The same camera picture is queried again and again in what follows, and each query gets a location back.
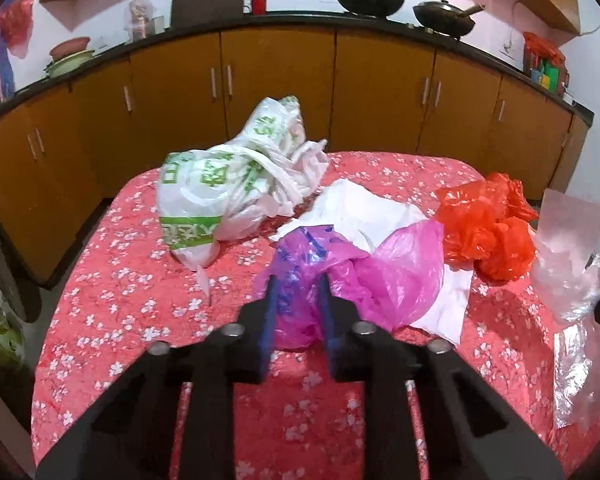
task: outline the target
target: clear plastic bag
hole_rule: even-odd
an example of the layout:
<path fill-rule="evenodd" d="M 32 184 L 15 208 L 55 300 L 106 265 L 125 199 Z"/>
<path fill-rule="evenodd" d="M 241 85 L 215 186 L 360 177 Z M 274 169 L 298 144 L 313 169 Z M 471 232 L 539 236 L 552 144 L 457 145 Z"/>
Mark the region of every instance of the clear plastic bag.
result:
<path fill-rule="evenodd" d="M 389 331 L 419 319 L 442 287 L 442 234 L 438 222 L 418 222 L 394 231 L 373 254 L 333 226 L 299 227 L 285 235 L 254 281 L 258 296 L 271 274 L 281 282 L 276 347 L 302 349 L 321 338 L 316 285 L 324 272 L 333 294 L 353 301 L 362 319 Z"/>
<path fill-rule="evenodd" d="M 600 327 L 593 309 L 600 298 L 600 205 L 547 189 L 542 200 L 531 267 L 534 291 L 552 311 L 554 421 L 583 430 L 600 416 Z"/>
<path fill-rule="evenodd" d="M 126 12 L 126 30 L 131 41 L 143 40 L 155 34 L 154 4 L 150 0 L 131 0 Z"/>

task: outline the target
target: pink plastic bag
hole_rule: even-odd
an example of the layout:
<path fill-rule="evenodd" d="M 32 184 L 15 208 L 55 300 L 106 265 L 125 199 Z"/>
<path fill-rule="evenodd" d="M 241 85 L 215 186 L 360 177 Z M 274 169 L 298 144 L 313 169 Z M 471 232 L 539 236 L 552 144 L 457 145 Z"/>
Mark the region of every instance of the pink plastic bag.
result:
<path fill-rule="evenodd" d="M 442 238 L 442 224 L 427 220 L 394 231 L 368 254 L 333 226 L 291 231 L 254 280 L 259 297 L 271 274 L 280 280 L 276 348 L 302 349 L 322 338 L 316 285 L 324 272 L 332 293 L 353 301 L 362 319 L 391 331 L 421 318 L 442 287 Z"/>

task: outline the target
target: blue gripper pad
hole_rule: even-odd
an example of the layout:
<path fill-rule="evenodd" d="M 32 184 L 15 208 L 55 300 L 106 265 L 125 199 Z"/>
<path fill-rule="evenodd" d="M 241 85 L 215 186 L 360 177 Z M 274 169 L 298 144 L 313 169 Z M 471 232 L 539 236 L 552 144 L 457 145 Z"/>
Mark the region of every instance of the blue gripper pad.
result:
<path fill-rule="evenodd" d="M 331 293 L 326 274 L 318 279 L 318 311 L 331 378 L 338 382 L 363 380 L 368 356 L 351 333 L 351 327 L 360 321 L 358 309 L 352 301 Z"/>
<path fill-rule="evenodd" d="M 231 368 L 239 375 L 236 382 L 261 383 L 269 371 L 276 327 L 276 305 L 280 282 L 271 276 L 261 300 L 242 306 L 237 322 L 244 326 L 243 338 L 232 352 Z"/>

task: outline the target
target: kitchen counter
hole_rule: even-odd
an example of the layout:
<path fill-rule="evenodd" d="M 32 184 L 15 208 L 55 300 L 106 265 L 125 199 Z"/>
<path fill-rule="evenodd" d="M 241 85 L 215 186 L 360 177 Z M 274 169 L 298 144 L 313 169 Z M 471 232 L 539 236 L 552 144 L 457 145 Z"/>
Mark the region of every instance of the kitchen counter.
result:
<path fill-rule="evenodd" d="M 46 90 L 76 79 L 106 62 L 128 56 L 131 52 L 136 50 L 141 50 L 154 44 L 175 40 L 176 38 L 192 36 L 195 34 L 205 34 L 208 32 L 227 30 L 230 28 L 263 27 L 267 25 L 313 25 L 333 28 L 366 29 L 378 33 L 389 34 L 391 36 L 399 36 L 401 38 L 405 38 L 406 40 L 415 41 L 417 43 L 430 44 L 436 48 L 442 48 L 455 54 L 459 54 L 460 56 L 464 56 L 489 68 L 512 76 L 531 86 L 536 91 L 545 94 L 549 99 L 565 108 L 565 110 L 580 116 L 589 126 L 592 124 L 592 115 L 590 112 L 588 112 L 588 110 L 582 110 L 582 108 L 579 106 L 574 107 L 569 105 L 556 94 L 549 92 L 536 83 L 533 83 L 531 79 L 529 79 L 515 67 L 502 60 L 499 60 L 487 52 L 463 43 L 462 41 L 456 41 L 441 34 L 429 34 L 428 32 L 424 32 L 424 30 L 421 28 L 409 28 L 404 23 L 394 22 L 392 20 L 362 18 L 360 16 L 347 14 L 344 12 L 321 12 L 317 10 L 281 10 L 268 12 L 264 16 L 251 16 L 245 14 L 243 18 L 239 19 L 222 20 L 213 23 L 203 23 L 201 25 L 195 25 L 192 27 L 170 29 L 162 34 L 152 36 L 145 40 L 137 41 L 131 44 L 121 44 L 119 46 L 115 46 L 104 51 L 99 56 L 94 57 L 92 60 L 88 61 L 72 72 L 53 79 L 45 79 L 35 82 L 19 90 L 13 98 L 0 104 L 0 117 L 23 102 L 26 102 L 28 99 L 39 95 Z"/>

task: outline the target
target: pan handle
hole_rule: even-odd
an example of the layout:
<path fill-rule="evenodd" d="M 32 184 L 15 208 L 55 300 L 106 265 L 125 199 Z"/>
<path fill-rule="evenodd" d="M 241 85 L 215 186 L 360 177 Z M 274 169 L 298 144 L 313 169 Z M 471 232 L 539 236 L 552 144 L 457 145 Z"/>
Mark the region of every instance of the pan handle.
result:
<path fill-rule="evenodd" d="M 458 14 L 458 18 L 466 18 L 467 16 L 471 16 L 476 12 L 481 12 L 486 8 L 483 4 L 475 4 L 474 6 L 469 7 L 467 10 L 463 10 Z"/>

